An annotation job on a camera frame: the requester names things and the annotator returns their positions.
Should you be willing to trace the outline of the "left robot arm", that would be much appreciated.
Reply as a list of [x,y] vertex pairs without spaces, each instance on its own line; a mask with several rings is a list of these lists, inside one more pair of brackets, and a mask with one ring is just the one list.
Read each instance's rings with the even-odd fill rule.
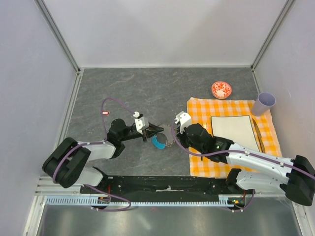
[[105,141],[84,143],[71,137],[65,138],[46,159],[42,170],[63,188],[87,184],[96,193],[104,193],[108,188],[104,174],[86,164],[97,159],[117,158],[126,148],[124,141],[141,138],[146,142],[163,131],[163,127],[149,123],[145,117],[136,119],[131,126],[118,118],[112,121]]

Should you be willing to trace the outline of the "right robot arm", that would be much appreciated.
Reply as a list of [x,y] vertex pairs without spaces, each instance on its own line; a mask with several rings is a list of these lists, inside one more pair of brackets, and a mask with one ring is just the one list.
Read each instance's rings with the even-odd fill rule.
[[300,205],[309,207],[313,204],[315,169],[307,158],[297,155],[290,159],[254,151],[232,140],[212,136],[199,123],[173,126],[171,132],[175,142],[185,152],[193,148],[197,151],[195,156],[254,170],[232,169],[225,181],[228,192],[283,192],[288,199]]

